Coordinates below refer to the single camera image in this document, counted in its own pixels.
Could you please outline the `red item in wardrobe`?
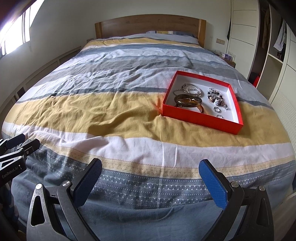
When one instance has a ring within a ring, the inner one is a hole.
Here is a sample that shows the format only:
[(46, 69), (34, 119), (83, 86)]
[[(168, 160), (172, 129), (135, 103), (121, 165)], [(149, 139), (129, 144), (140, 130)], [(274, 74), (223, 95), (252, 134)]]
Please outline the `red item in wardrobe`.
[(254, 82), (253, 82), (253, 86), (254, 86), (254, 87), (257, 87), (257, 85), (258, 85), (258, 83), (259, 83), (259, 79), (260, 79), (260, 76), (257, 75), (257, 76), (255, 77), (255, 79), (254, 79)]

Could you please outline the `amber bangle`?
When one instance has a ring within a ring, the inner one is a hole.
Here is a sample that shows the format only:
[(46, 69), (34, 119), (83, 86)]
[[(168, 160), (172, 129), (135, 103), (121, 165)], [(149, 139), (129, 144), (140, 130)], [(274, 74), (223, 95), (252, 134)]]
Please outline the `amber bangle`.
[(204, 113), (204, 108), (201, 104), (198, 105), (181, 105), (181, 104), (176, 104), (175, 107), (177, 108), (183, 108), (183, 109), (187, 109), (190, 111), (195, 111), (198, 113)]

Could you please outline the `white wardrobe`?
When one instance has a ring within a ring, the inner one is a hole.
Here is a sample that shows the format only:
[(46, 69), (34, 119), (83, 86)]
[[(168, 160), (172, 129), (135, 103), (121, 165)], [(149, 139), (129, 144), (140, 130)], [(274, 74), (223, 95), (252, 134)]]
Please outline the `white wardrobe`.
[(251, 84), (260, 76), (256, 89), (275, 109), (294, 145), (295, 31), (287, 21), (282, 52), (273, 48), (283, 20), (273, 1), (231, 1), (227, 53)]

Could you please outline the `striped duvet cover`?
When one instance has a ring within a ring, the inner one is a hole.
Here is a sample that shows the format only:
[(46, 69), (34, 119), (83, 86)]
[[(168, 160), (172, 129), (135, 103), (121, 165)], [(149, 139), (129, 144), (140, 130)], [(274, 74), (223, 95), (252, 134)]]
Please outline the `striped duvet cover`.
[[(163, 116), (177, 71), (231, 85), (243, 120), (237, 135)], [(89, 42), (13, 105), (1, 133), (41, 143), (11, 186), (21, 225), (38, 183), (59, 185), (102, 161), (80, 209), (101, 240), (200, 240), (220, 213), (199, 175), (203, 159), (243, 187), (263, 185), (272, 208), (295, 179), (292, 143), (267, 99), (187, 36)]]

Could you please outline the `striped hanging shirt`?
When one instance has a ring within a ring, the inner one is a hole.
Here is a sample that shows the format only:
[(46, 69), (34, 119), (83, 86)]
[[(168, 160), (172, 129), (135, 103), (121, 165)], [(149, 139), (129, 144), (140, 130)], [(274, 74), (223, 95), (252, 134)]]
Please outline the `striped hanging shirt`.
[(276, 49), (277, 52), (282, 52), (283, 50), (283, 45), (285, 42), (286, 25), (286, 21), (283, 20), (276, 41), (273, 44), (273, 48)]

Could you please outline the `low white wall cabinet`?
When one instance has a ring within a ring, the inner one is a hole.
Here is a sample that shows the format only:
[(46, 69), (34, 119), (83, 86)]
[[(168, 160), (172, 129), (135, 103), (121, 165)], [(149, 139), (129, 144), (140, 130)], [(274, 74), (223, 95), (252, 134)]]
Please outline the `low white wall cabinet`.
[(81, 50), (81, 46), (76, 47), (70, 51), (63, 53), (62, 55), (56, 57), (55, 59), (49, 61), (35, 72), (33, 72), (30, 76), (28, 76), (21, 84), (17, 86), (17, 88), (6, 98), (5, 101), (1, 104), (1, 112), (6, 108), (6, 106), (11, 102), (14, 104), (20, 96), (18, 94), (19, 91), (26, 93), (28, 89), (30, 89), (33, 85), (35, 85), (39, 80), (44, 78), (46, 75), (51, 73), (61, 64), (67, 62), (74, 56), (76, 56)]

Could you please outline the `red jewelry box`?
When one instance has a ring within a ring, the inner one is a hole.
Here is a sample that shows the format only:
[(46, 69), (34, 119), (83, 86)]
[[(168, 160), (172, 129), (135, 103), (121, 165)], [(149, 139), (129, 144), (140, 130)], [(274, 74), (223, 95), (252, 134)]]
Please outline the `red jewelry box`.
[[(175, 107), (174, 97), (185, 94), (181, 89), (185, 83), (197, 85), (203, 91), (200, 98), (204, 113)], [(221, 113), (213, 110), (215, 106), (221, 109)], [(173, 76), (163, 100), (162, 115), (234, 135), (243, 127), (240, 107), (230, 84), (184, 71), (177, 71)]]

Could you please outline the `dark brown bangle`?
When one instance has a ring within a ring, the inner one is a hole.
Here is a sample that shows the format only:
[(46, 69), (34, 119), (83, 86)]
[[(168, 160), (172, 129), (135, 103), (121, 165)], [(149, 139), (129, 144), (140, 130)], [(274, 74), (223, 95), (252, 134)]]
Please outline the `dark brown bangle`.
[(180, 94), (174, 97), (175, 107), (197, 108), (202, 104), (200, 97), (194, 97), (189, 94)]

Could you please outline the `silver ring bangle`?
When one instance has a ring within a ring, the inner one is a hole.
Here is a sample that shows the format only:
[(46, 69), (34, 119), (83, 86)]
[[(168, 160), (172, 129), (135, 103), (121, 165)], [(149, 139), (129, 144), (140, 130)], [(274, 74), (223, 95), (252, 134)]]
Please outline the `silver ring bangle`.
[(221, 113), (221, 109), (217, 106), (213, 107), (213, 110), (217, 113)]

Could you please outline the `wall switch plate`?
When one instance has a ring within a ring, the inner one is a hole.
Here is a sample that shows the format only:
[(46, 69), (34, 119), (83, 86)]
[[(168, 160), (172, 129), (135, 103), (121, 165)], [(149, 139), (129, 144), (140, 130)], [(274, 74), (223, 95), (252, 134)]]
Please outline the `wall switch plate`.
[(221, 39), (216, 39), (216, 43), (221, 44), (221, 45), (224, 45), (225, 44), (225, 41), (224, 40), (221, 40)]

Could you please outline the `grey pillow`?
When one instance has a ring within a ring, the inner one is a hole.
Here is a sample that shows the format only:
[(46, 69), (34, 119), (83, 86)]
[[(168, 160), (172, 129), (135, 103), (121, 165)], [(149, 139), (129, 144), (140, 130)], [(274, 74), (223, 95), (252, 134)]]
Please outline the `grey pillow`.
[(191, 33), (180, 31), (148, 31), (146, 34), (154, 39), (199, 45), (198, 39)]

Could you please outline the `window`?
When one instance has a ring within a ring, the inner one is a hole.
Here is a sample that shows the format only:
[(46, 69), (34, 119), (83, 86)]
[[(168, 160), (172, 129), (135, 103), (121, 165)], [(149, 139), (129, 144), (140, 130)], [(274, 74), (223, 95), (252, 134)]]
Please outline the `window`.
[(34, 1), (1, 29), (1, 58), (30, 41), (30, 27), (44, 1)]

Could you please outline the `wooden headboard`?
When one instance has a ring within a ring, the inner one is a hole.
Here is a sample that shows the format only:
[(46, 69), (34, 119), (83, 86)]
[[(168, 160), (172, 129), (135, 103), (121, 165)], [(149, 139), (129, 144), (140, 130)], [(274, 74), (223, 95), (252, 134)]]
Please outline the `wooden headboard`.
[(146, 14), (95, 23), (97, 39), (141, 34), (152, 30), (191, 33), (197, 37), (201, 47), (205, 44), (206, 21), (188, 16)]

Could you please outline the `wooden nightstand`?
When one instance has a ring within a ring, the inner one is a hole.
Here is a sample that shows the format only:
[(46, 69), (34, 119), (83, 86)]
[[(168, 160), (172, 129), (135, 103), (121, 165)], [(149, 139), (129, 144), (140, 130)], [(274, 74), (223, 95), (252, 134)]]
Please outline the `wooden nightstand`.
[(219, 58), (224, 60), (228, 65), (231, 67), (235, 68), (236, 63), (234, 62), (234, 57), (231, 54), (227, 53), (215, 53)]

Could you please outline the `large silver bangle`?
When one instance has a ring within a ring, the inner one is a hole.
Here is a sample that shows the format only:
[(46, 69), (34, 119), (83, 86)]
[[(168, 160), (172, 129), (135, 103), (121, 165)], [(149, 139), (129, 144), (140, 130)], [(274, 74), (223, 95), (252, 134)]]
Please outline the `large silver bangle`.
[(181, 87), (182, 91), (186, 94), (200, 97), (203, 94), (203, 91), (197, 86), (189, 83), (185, 83)]

